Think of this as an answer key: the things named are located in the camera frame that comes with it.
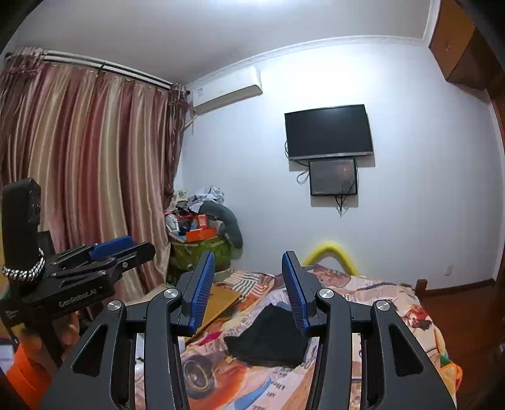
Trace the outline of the left hand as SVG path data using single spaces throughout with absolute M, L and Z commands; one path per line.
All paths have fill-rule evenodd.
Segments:
M 62 348 L 59 360 L 54 360 L 51 357 L 50 351 L 46 346 L 45 340 L 49 340 L 51 336 L 58 337 L 56 346 Z M 56 327 L 50 323 L 46 327 L 41 325 L 35 329 L 22 328 L 18 339 L 20 347 L 31 362 L 41 365 L 49 373 L 54 373 L 80 339 L 79 314 L 74 312 L 58 319 Z

